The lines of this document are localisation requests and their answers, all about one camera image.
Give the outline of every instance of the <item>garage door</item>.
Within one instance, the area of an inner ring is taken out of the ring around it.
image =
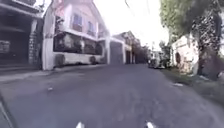
[[[110,43],[110,63],[114,65],[123,64],[123,50],[121,43]]]

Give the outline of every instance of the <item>parked car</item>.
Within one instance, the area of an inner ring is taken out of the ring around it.
[[[169,68],[170,66],[169,59],[165,57],[165,55],[161,52],[153,52],[151,53],[148,60],[149,68]]]
[[[151,53],[149,60],[148,60],[148,67],[149,68],[161,68],[161,55],[159,52]]]

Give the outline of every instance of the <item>sky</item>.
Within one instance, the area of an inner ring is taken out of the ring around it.
[[[44,0],[37,0],[36,5]],[[168,41],[168,32],[161,25],[160,0],[94,0],[110,33],[119,34],[131,30],[141,44],[159,49],[161,40]]]

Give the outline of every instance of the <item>street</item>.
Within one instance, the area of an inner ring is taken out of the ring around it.
[[[2,83],[19,128],[223,128],[224,112],[146,65],[106,66]]]

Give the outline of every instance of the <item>sidewalk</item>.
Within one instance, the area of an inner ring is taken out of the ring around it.
[[[16,72],[0,75],[0,82],[8,82],[14,80],[22,80],[29,77],[39,77],[47,76],[53,73],[69,72],[74,70],[84,70],[84,69],[95,69],[99,67],[104,67],[106,65],[85,65],[85,66],[69,66],[63,68],[55,68],[53,71],[27,71],[27,72]]]

